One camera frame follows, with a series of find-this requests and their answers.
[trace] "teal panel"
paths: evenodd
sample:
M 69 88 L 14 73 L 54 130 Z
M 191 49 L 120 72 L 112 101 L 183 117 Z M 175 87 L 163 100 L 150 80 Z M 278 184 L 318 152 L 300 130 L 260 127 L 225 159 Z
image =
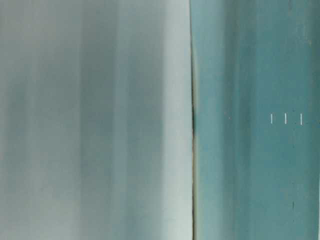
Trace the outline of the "teal panel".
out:
M 318 239 L 319 12 L 191 0 L 197 240 Z

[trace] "vertical edge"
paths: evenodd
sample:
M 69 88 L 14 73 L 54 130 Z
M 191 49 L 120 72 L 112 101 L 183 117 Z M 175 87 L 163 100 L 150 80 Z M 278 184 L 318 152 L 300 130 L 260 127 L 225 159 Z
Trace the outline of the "vertical edge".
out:
M 191 64 L 191 114 L 192 114 L 192 240 L 197 239 L 196 229 L 196 130 L 195 130 L 195 63 L 194 63 L 194 49 L 193 49 L 193 35 L 192 35 L 192 10 L 191 1 L 189 0 L 189 26 L 190 26 L 190 64 Z

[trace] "white wall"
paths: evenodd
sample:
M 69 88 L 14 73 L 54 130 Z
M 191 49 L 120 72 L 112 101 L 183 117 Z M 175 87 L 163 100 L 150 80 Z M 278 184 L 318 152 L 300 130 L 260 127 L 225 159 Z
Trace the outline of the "white wall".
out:
M 192 238 L 189 1 L 0 2 L 0 238 Z

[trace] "dark spot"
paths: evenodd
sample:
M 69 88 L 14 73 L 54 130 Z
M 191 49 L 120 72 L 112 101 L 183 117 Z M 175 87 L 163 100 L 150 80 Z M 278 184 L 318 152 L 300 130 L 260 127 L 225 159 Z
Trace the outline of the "dark spot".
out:
M 294 7 L 293 0 L 288 0 L 288 9 L 291 12 Z

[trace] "painted surface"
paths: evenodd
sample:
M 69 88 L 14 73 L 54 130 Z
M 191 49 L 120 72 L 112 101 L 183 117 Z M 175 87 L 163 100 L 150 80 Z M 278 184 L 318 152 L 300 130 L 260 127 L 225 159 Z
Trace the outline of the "painted surface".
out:
M 188 1 L 1 0 L 0 52 L 0 239 L 191 239 Z
M 191 0 L 197 240 L 318 239 L 319 12 Z

